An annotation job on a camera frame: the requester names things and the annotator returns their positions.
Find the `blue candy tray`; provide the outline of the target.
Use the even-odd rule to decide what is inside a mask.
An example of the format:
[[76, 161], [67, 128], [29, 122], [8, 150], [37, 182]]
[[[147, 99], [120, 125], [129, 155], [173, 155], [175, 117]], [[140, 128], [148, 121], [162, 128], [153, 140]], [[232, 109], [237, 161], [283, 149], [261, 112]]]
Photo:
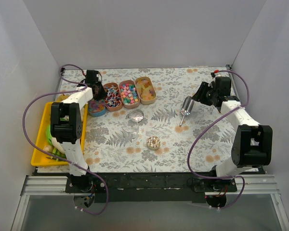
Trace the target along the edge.
[[101, 100], [90, 100], [88, 102], [88, 113], [93, 117], [103, 116], [106, 113], [105, 101]]

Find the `beige gummy candy tray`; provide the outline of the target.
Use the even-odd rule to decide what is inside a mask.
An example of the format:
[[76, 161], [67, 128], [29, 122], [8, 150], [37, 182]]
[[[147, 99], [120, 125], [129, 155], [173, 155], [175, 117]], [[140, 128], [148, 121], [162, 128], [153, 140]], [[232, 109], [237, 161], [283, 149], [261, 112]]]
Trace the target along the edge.
[[156, 101], [157, 94], [149, 77], [137, 78], [135, 86], [142, 104], [152, 104]]

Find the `clear glass jar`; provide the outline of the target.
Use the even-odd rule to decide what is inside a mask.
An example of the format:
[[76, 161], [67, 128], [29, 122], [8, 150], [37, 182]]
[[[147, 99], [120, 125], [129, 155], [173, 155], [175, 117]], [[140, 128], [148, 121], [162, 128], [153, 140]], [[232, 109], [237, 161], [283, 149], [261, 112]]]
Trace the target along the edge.
[[123, 136], [126, 140], [132, 142], [138, 139], [139, 124], [134, 119], [128, 119], [122, 126]]

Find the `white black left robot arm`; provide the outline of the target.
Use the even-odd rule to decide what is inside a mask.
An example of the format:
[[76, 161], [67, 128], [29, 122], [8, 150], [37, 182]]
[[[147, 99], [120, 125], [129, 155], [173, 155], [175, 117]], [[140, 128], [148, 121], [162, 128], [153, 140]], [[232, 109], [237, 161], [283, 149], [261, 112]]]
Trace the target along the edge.
[[84, 193], [92, 189], [93, 181], [87, 175], [88, 164], [83, 157], [80, 143], [83, 130], [81, 109], [93, 98], [104, 96], [101, 81], [100, 72], [88, 70], [82, 81], [86, 86], [79, 85], [77, 92], [51, 105], [51, 136], [63, 149], [63, 154], [69, 164], [69, 179], [72, 186]]

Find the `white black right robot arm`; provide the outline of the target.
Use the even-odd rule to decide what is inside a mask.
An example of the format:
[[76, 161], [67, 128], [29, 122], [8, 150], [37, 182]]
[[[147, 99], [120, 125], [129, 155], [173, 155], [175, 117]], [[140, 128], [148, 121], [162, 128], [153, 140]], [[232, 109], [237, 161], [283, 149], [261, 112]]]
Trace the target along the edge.
[[192, 100], [214, 106], [226, 118], [236, 135], [231, 156], [216, 165], [205, 176], [192, 172], [194, 177], [187, 184], [195, 192], [225, 191], [234, 184], [234, 178], [246, 170], [267, 166], [272, 158], [273, 130], [269, 125], [261, 125], [245, 110], [248, 103], [242, 104], [238, 97], [231, 95], [232, 81], [229, 77], [211, 73], [211, 82], [202, 82]]

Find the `pink lollipop tray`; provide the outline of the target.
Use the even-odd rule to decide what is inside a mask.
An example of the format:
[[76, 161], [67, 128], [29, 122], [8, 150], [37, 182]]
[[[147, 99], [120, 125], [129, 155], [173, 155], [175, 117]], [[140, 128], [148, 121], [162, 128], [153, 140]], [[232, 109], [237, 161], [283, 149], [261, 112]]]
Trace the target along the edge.
[[123, 102], [120, 95], [119, 86], [115, 82], [106, 83], [103, 85], [106, 91], [105, 107], [108, 111], [118, 111], [123, 107]]

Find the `clear glass jar lid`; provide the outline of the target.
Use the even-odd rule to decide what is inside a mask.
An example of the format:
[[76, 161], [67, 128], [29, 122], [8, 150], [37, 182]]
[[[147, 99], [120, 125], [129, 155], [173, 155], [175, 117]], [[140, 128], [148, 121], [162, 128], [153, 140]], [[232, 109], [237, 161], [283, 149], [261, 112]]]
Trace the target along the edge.
[[128, 118], [140, 123], [144, 118], [144, 113], [140, 109], [134, 109], [128, 114]]

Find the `floral patterned table mat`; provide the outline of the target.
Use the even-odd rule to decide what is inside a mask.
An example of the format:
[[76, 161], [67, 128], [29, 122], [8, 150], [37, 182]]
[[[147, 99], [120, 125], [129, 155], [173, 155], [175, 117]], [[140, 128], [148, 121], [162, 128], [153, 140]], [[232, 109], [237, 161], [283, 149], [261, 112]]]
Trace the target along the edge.
[[[195, 103], [184, 118], [181, 107], [201, 82], [209, 82], [212, 67], [102, 69], [103, 83], [120, 83], [149, 77], [157, 99], [141, 104], [144, 113], [139, 123], [138, 139], [130, 142], [123, 136], [122, 126], [130, 110], [106, 112], [87, 117], [84, 158], [94, 172], [187, 172], [209, 171], [231, 155], [235, 130], [212, 106]], [[161, 146], [150, 150], [146, 141], [160, 139]]]

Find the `white toy vegetable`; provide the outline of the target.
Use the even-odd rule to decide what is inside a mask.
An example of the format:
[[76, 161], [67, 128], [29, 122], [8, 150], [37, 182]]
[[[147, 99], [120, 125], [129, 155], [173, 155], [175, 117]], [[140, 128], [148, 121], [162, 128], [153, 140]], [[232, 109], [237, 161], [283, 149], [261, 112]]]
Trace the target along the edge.
[[48, 144], [44, 146], [43, 150], [53, 155], [65, 157], [64, 149], [56, 138], [47, 139]]

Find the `small donut decorated tin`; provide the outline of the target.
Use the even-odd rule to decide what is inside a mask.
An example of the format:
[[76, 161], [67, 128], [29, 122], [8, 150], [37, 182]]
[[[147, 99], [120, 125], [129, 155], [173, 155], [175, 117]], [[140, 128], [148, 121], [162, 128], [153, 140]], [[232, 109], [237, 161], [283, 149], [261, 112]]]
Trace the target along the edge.
[[151, 136], [147, 139], [146, 146], [150, 150], [157, 150], [161, 146], [160, 139], [157, 136]]

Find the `green toy vegetables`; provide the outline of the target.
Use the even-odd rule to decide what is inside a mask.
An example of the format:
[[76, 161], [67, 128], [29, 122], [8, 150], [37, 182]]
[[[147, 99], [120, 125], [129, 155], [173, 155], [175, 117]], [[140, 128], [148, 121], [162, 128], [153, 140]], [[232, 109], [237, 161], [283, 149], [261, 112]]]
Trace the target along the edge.
[[47, 139], [50, 139], [50, 138], [53, 138], [53, 136], [51, 135], [51, 127], [50, 127], [50, 125], [46, 128], [46, 140]]

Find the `yellow plastic bin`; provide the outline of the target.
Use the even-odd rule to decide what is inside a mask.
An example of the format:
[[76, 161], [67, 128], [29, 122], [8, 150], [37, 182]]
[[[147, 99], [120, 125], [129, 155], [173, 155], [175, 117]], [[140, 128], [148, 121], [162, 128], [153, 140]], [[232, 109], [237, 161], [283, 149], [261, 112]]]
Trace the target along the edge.
[[[46, 128], [50, 125], [51, 104], [52, 102], [48, 102], [45, 104], [36, 143], [35, 143], [35, 145], [41, 149], [43, 149], [46, 145], [48, 145], [48, 142], [46, 139]], [[82, 135], [80, 138], [80, 145], [81, 145], [82, 152], [84, 152], [88, 104], [86, 104], [83, 107], [83, 109], [81, 110], [81, 113], [83, 114], [83, 122], [82, 122], [83, 128], [82, 128]], [[31, 164], [32, 166], [38, 166], [38, 167], [50, 167], [50, 166], [65, 166], [65, 165], [68, 165], [68, 162], [55, 161], [54, 159], [51, 159], [50, 156], [44, 154], [43, 152], [37, 149], [34, 149], [33, 155], [31, 158]]]

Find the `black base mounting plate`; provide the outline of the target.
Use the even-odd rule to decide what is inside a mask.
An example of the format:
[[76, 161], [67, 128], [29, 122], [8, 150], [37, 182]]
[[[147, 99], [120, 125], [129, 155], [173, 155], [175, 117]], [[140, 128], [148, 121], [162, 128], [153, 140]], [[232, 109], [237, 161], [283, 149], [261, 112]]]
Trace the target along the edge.
[[96, 203], [110, 202], [192, 202], [205, 203], [205, 194], [239, 192], [247, 177], [232, 180], [199, 178], [184, 173], [101, 173], [98, 177], [69, 176], [66, 193], [93, 193]]

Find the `aluminium frame rail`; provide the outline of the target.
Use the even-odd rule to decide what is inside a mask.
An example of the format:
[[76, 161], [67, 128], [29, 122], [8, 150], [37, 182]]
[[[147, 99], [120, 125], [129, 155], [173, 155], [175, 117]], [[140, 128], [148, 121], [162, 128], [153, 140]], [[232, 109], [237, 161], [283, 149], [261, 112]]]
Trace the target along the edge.
[[[280, 190], [272, 174], [247, 174], [245, 179], [244, 194], [268, 194], [271, 196], [279, 224], [283, 231], [289, 231], [287, 218]], [[20, 201], [11, 230], [21, 230], [27, 205], [31, 195], [66, 195], [66, 176], [27, 176], [21, 192]]]

